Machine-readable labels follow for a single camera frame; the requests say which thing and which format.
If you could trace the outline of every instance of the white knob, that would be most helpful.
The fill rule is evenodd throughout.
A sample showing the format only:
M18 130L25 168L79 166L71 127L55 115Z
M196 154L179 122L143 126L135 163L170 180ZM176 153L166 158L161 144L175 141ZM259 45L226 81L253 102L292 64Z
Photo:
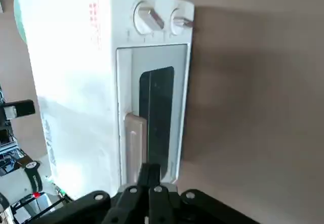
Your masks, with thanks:
M193 22L182 15L180 9L175 9L171 14L171 32L181 34L186 28L192 28Z
M134 25L140 34L149 34L164 28L164 21L146 2L138 4L134 11Z

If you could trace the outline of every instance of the glass window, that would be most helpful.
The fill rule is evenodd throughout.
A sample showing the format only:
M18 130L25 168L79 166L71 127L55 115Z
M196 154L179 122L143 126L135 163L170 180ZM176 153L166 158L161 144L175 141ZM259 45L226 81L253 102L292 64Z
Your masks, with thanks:
M140 77L139 116L147 120L148 162L168 170L174 68L144 72Z

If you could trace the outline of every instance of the screw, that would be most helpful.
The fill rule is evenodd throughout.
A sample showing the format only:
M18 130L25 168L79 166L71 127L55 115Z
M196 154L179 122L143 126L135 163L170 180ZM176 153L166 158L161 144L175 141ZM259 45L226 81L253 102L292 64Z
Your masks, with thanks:
M95 196L95 200L102 200L103 199L103 195L96 195Z
M162 187L161 187L161 186L156 186L156 187L154 188L154 191L155 191L155 192L162 192Z
M136 189L136 188L131 188L131 189L130 189L130 192L131 192L132 194L137 193L137 189Z
M192 192L188 192L188 193L186 194L186 197L187 197L188 199L193 199L193 198L194 198L194 193L192 193Z

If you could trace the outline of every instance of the white cylinder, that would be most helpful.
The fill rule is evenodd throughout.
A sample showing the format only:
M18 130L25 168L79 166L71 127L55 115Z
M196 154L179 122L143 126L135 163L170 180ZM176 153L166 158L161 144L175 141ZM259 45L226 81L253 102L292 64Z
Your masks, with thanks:
M44 156L40 162L38 173L42 179L42 185L44 192L54 193L54 187L47 181L47 177L51 176L51 169L47 155ZM32 187L27 174L23 168L19 168L11 173L8 173L0 177L0 193L8 200L12 205L22 199L23 197L32 194ZM0 213L4 211L4 208L0 204Z

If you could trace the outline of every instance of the robotic arm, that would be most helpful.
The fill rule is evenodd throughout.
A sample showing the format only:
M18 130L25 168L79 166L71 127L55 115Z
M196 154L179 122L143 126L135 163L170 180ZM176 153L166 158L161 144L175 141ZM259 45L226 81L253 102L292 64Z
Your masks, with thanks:
M136 185L122 186L112 198L104 191L92 192L32 224L258 224L199 190L179 196L176 189L160 183L158 164L143 163Z

